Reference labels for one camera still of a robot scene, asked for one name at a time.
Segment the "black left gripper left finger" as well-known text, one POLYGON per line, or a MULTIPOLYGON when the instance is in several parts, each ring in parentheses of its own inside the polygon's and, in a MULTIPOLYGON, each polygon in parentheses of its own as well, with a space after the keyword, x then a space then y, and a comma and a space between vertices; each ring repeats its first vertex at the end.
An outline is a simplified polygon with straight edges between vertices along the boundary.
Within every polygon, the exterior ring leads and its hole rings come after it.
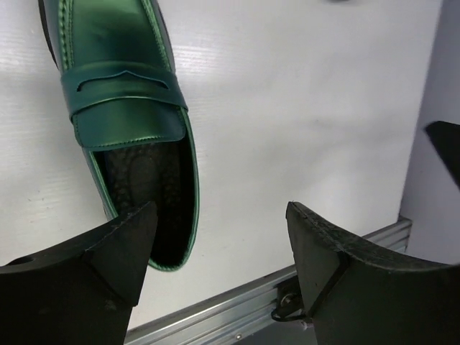
POLYGON ((123 344, 156 229, 150 202, 1 266, 1 343, 123 344))

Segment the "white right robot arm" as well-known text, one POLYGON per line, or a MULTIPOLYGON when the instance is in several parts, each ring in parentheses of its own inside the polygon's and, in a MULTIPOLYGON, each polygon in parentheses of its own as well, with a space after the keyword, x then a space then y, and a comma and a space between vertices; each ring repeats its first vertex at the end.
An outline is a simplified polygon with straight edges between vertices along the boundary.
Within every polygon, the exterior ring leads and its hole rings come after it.
POLYGON ((459 125, 446 121, 433 121, 425 129, 436 153, 446 166, 456 186, 460 184, 459 125))

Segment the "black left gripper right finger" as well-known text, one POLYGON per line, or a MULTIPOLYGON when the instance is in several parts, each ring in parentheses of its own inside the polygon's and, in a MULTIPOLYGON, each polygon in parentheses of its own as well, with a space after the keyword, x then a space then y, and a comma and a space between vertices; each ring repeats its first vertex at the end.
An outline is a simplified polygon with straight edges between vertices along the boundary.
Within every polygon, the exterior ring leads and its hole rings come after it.
POLYGON ((287 229, 319 344, 457 344, 459 266, 410 257, 290 202, 287 229))

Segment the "green loafer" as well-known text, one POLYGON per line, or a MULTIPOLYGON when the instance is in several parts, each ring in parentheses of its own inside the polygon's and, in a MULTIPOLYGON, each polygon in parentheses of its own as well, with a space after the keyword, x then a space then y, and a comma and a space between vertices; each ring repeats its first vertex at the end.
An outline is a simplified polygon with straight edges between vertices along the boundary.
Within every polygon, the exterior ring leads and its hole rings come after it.
POLYGON ((154 202, 149 263, 179 270, 198 229, 198 163, 159 3, 40 1, 38 7, 70 123, 107 218, 154 202))

